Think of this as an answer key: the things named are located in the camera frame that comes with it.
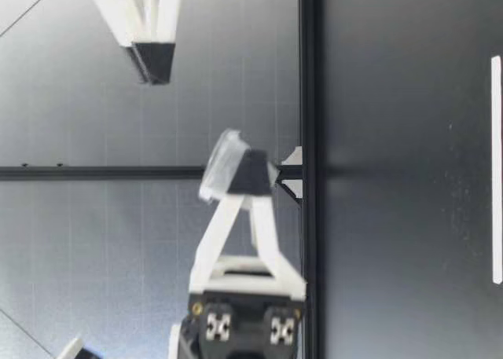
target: black rod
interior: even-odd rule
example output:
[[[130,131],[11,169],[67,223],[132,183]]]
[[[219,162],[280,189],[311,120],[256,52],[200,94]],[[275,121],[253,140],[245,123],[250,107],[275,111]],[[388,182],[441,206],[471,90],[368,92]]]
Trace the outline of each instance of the black rod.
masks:
[[[302,166],[280,165],[277,181],[302,179]],[[0,181],[198,180],[203,166],[176,167],[0,167]]]
[[[322,275],[318,266],[318,237],[321,226],[319,162],[322,155],[322,120],[317,104],[316,61],[317,0],[299,0],[300,114],[303,146],[302,247],[303,275],[307,279],[307,305],[303,324],[304,358],[322,359],[321,294]]]

